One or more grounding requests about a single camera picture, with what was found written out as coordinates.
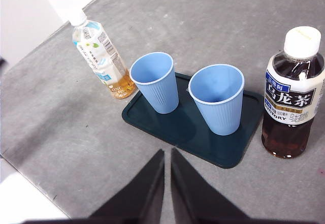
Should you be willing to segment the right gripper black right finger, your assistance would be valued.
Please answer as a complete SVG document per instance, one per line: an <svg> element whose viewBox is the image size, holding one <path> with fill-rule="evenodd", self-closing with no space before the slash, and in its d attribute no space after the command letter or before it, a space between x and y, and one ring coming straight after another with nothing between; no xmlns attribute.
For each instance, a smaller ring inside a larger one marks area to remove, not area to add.
<svg viewBox="0 0 325 224"><path fill-rule="evenodd" d="M213 188L176 148L171 151L171 190L176 219L249 219Z"/></svg>

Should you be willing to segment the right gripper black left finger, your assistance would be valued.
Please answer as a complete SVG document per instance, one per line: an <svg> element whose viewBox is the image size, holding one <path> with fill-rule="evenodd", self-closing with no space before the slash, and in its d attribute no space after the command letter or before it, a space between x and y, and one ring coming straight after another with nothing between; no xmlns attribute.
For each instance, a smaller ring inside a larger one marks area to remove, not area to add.
<svg viewBox="0 0 325 224"><path fill-rule="evenodd" d="M165 153L158 150L138 174L91 217L160 219L165 190Z"/></svg>

